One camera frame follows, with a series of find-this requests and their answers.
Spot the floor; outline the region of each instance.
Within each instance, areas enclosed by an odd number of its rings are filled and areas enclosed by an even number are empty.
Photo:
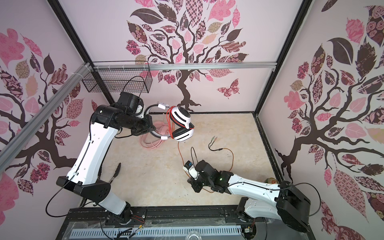
[[[152,118],[166,122],[164,115]],[[231,172],[261,182],[275,177],[252,114],[193,114],[192,123],[193,137],[179,145],[184,162],[191,160],[190,148],[194,147],[198,160],[205,160],[218,171],[229,170],[231,152],[208,149],[212,137],[218,136],[212,148],[227,147],[233,151]],[[129,134],[126,129],[121,136]],[[195,193],[187,183],[177,141],[173,139],[155,150],[143,149],[138,137],[114,139],[103,163],[101,179],[109,181],[119,162],[121,170],[111,184],[112,191],[131,206],[232,205],[241,198],[203,190]]]

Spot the black mesh basket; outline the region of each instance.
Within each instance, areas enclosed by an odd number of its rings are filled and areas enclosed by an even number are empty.
[[[110,92],[119,93],[149,93],[152,84],[152,76],[147,61],[134,62],[135,65],[99,65],[93,72],[83,78],[83,83],[90,93]],[[100,86],[96,79],[103,81],[106,89]]]

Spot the butterfly decal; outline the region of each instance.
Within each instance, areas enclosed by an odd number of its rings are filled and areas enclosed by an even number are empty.
[[[239,93],[239,88],[237,87],[239,85],[239,79],[236,79],[233,81],[231,86],[229,88],[218,88],[217,90],[221,93],[224,93],[224,96],[226,96],[229,99],[229,96],[235,93]]]

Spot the tree decal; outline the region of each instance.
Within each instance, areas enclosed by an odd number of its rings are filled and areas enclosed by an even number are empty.
[[[145,24],[139,25],[128,21],[128,28],[134,40],[127,41],[126,49],[136,56],[136,61],[147,60],[156,64],[171,63],[222,63],[242,62],[248,54],[239,53],[246,42],[235,42],[241,29],[234,29],[240,21],[240,12],[234,8],[236,1],[229,0],[172,0],[161,3],[155,1],[136,0],[143,7],[133,11],[132,16],[139,17]],[[186,11],[181,12],[185,2]],[[203,18],[205,11],[209,17]],[[164,24],[155,29],[153,24]],[[229,69],[210,70],[209,73],[197,69],[151,71],[153,77],[157,76],[159,82],[164,80],[168,84],[175,83],[183,93],[183,100],[177,106],[193,111],[190,106],[201,106],[191,100],[191,95],[185,84],[186,80],[205,78],[213,81],[213,77],[220,78],[231,73]],[[219,88],[225,97],[238,92],[236,86]]]
[[[6,122],[0,121],[0,134],[10,135],[9,139],[0,137],[0,142],[4,145],[7,145],[21,131],[30,116],[33,117],[48,102],[48,96],[57,92],[54,86],[64,84],[68,78],[65,64],[55,70],[49,54],[43,58],[40,48],[32,40],[23,37],[25,46],[17,42],[18,33],[15,30],[8,29],[7,33],[9,36],[0,33],[0,46],[4,50],[1,58],[6,63],[5,67],[8,68],[8,63],[12,60],[25,58],[22,55],[20,57],[19,51],[12,54],[14,46],[21,50],[29,48],[30,56],[19,62],[14,70],[0,66],[0,77],[5,87],[0,93],[0,115],[3,119],[8,119]],[[41,90],[38,89],[38,81],[44,86]],[[36,133],[38,142],[21,150],[17,155],[16,159],[22,159],[22,162],[6,168],[6,170],[18,168],[13,179],[17,179],[15,181],[20,190],[33,195],[33,184],[46,180],[50,170],[72,167],[75,163],[76,158],[60,156],[58,146],[65,146],[64,139],[70,137],[64,129],[76,127],[80,123],[75,120],[83,108],[83,99],[75,99],[79,93],[80,84],[71,91]]]
[[[383,19],[382,6],[366,8],[369,20]],[[382,174],[384,166],[370,163],[369,158],[357,159],[354,156],[357,152],[367,152],[384,157],[382,149],[372,149],[367,145],[372,140],[384,144],[384,129],[377,128],[377,125],[384,123],[384,108],[376,108],[383,101],[384,74],[383,69],[381,73],[371,71],[380,64],[380,56],[376,52],[383,51],[382,35],[373,36],[373,28],[367,26],[363,37],[360,20],[348,19],[347,22],[346,35],[350,41],[341,37],[330,39],[333,53],[326,53],[320,45],[312,61],[299,66],[299,80],[290,85],[292,91],[284,97],[287,107],[292,110],[287,118],[292,121],[295,140],[288,155],[275,150],[283,161],[283,174],[286,169],[293,181],[291,165],[298,151],[309,149],[308,154],[314,154],[314,164],[324,167],[327,186],[333,182],[340,196],[365,218],[367,198],[380,219],[384,220],[383,194],[371,192],[383,191],[382,184],[371,176]],[[347,144],[348,147],[340,147],[339,144]],[[336,169],[329,164],[332,160]],[[329,218],[322,218],[322,221],[328,233],[333,230],[339,237],[345,234],[342,231],[353,232],[346,227],[336,227]],[[353,234],[356,239],[362,239],[358,233]]]

